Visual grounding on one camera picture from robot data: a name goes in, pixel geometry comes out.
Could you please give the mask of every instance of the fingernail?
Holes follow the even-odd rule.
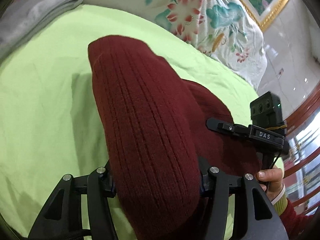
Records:
[[[263,179],[265,177],[265,174],[263,171],[259,171],[259,178]]]

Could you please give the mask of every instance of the bed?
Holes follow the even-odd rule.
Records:
[[[208,88],[249,125],[255,90],[223,64],[165,29],[124,11],[93,5],[55,19],[0,66],[0,213],[22,235],[47,197],[70,173],[86,175],[108,160],[92,93],[87,46],[110,34],[146,42],[181,78]],[[119,239],[136,239],[117,198],[109,201]],[[232,234],[229,200],[225,239]],[[83,204],[83,224],[88,226]]]

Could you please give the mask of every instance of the metal screw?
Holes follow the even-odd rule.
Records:
[[[97,168],[97,173],[102,174],[106,171],[105,167]]]
[[[71,179],[71,175],[70,174],[66,174],[62,177],[63,180],[68,181]]]
[[[219,172],[219,169],[218,169],[217,167],[211,167],[211,168],[210,168],[210,171],[211,171],[212,173],[218,173],[218,172]]]
[[[244,177],[245,177],[247,180],[253,180],[253,176],[252,176],[250,173],[247,173]]]

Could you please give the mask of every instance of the camera lens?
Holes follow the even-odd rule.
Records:
[[[269,100],[266,101],[266,106],[267,106],[268,109],[270,108],[271,105],[270,105],[270,101]]]
[[[263,111],[263,106],[262,104],[258,104],[258,112],[261,114]]]

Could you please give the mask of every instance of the red sleeve cuff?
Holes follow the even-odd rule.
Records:
[[[288,200],[287,208],[280,215],[280,219],[287,231],[289,239],[294,239],[305,229],[307,223],[312,219],[312,216],[297,215],[292,203]]]

